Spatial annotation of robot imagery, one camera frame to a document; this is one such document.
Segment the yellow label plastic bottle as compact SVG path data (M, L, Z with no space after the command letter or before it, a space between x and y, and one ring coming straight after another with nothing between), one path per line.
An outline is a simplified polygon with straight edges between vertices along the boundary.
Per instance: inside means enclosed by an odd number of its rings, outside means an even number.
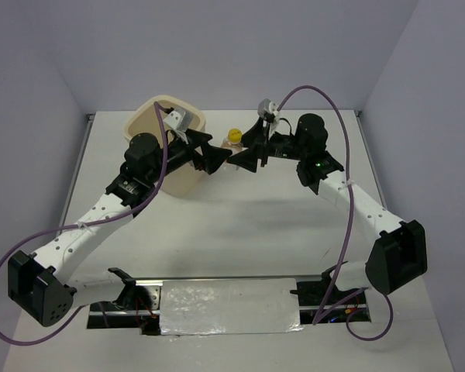
M243 150L242 145L242 132L240 129L233 128L228 131L227 136L222 141L221 148L225 148L227 150L231 150L232 154L239 153ZM233 172L238 171L239 166L231 164L228 160L224 162L222 165L222 169L224 171Z

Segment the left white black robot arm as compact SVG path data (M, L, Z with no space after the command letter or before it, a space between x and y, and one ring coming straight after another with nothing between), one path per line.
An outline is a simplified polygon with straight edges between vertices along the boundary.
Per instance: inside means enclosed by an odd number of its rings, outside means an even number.
M115 231L131 222L157 195L169 173L192 164L215 173L231 150L212 146L212 136L189 129L187 139L160 143L151 133L134 136L124 153L119 175L87 213L57 238L31 254L21 250L8 261L9 297L41 326L58 323L72 308L110 301L117 308L136 300L136 280L110 267L101 275L75 277L74 272Z

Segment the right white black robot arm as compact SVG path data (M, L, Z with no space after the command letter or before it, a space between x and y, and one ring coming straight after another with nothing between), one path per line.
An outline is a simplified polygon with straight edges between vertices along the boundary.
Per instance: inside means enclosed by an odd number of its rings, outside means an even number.
M351 228L358 228L370 244L365 261L348 262L329 270L322 283L322 296L339 303L349 290L371 288L389 295L428 270L425 230L416 220L406 222L373 199L346 175L327 150L329 134L321 116L308 113L298 119L294 133L269 134L258 119L243 135L243 150L229 162L250 172L271 157L297 161L301 184L348 215Z

